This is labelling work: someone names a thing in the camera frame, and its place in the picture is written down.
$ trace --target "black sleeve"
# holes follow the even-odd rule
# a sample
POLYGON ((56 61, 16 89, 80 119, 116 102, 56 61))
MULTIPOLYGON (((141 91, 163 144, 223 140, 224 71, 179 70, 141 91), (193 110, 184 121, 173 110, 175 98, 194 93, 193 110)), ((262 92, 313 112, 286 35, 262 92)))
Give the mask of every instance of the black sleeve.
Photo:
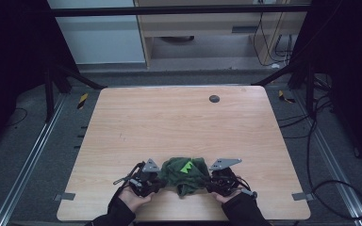
POLYGON ((86 226, 128 226, 134 219, 135 214, 121 199, 117 198, 109 214, 94 219, 86 226))
POLYGON ((256 202, 244 193, 224 203, 222 210, 233 226, 271 226, 261 215, 256 202))

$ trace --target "wooden table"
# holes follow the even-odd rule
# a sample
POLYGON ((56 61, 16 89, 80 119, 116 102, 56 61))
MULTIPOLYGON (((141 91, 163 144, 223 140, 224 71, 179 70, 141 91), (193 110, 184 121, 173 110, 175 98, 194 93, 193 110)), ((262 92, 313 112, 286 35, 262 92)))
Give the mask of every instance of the wooden table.
MULTIPOLYGON (((103 89, 90 119, 66 192, 60 220, 91 220, 107 211, 123 178, 139 162, 161 167, 171 157, 241 158, 232 166, 258 193, 266 219, 306 219, 302 192, 266 91, 261 87, 155 87, 103 89), (209 97, 220 101, 211 103, 209 97)), ((180 199, 166 187, 143 205, 137 220, 226 220, 206 192, 180 199)))

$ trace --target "white wall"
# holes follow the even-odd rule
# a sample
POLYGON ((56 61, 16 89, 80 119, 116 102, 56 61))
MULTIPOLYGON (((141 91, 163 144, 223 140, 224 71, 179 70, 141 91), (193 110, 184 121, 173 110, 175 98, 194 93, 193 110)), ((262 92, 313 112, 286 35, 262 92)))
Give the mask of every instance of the white wall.
MULTIPOLYGON (((133 7, 132 0, 48 0, 51 8, 133 7)), ((57 18, 77 64, 144 63, 136 16, 57 18)))

